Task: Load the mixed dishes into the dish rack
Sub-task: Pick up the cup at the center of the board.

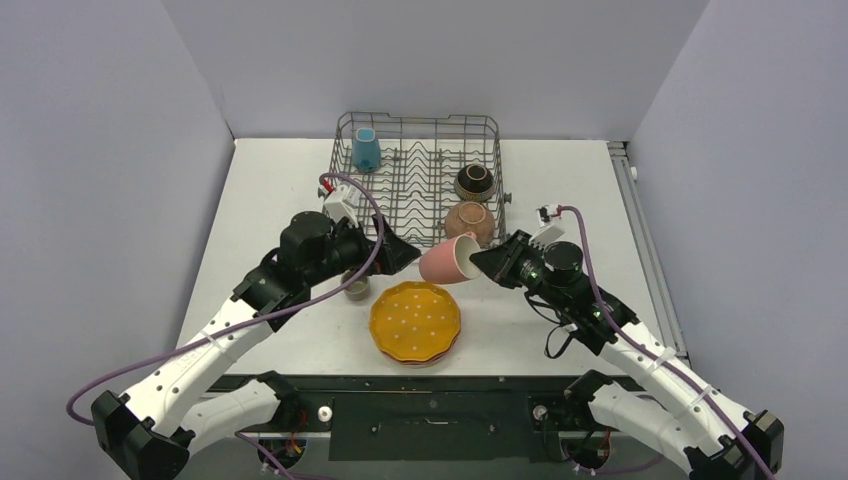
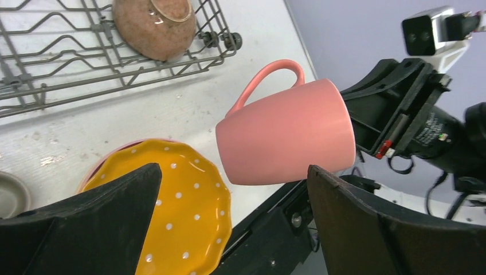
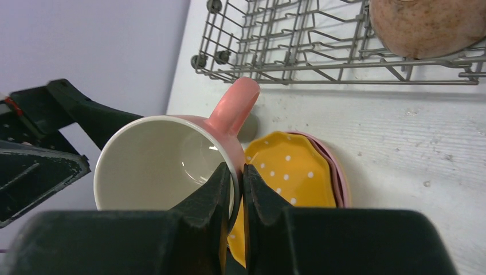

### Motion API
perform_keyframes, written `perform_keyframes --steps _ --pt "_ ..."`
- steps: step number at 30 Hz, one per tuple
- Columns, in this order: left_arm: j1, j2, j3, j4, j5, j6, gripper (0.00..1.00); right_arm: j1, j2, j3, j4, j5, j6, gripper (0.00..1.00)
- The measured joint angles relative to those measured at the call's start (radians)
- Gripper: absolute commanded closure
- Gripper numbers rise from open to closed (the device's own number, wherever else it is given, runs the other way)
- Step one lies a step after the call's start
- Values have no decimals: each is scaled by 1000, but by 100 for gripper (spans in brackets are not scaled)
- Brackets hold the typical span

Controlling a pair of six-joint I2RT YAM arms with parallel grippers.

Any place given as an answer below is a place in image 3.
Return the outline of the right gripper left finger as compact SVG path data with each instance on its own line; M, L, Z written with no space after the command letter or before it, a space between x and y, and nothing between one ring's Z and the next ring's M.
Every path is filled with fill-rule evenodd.
M168 211L50 211L19 232L2 274L224 274L231 173Z

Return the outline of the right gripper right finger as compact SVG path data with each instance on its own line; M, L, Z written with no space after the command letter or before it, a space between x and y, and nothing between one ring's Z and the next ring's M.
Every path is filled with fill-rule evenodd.
M295 207L243 173L249 274L456 274L436 228L410 210Z

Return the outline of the brown speckled cream bowl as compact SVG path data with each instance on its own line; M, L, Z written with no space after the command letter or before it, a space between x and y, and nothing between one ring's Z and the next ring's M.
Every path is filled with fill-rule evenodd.
M369 15L384 47L404 58L447 56L485 37L485 1L370 1Z

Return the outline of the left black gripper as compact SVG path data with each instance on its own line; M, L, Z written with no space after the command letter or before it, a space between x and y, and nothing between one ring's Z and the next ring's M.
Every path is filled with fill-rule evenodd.
M78 124L102 149L115 132L139 118L91 100L66 79L2 99L1 228L90 173L88 159L77 154L60 129Z

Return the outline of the pink cup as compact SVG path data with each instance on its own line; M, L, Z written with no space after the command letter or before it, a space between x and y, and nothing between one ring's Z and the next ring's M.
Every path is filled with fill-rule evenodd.
M228 227L235 224L246 161L237 136L260 94L241 77L209 117L148 116L107 141L94 171L98 210L168 210L203 186L220 163L231 174Z

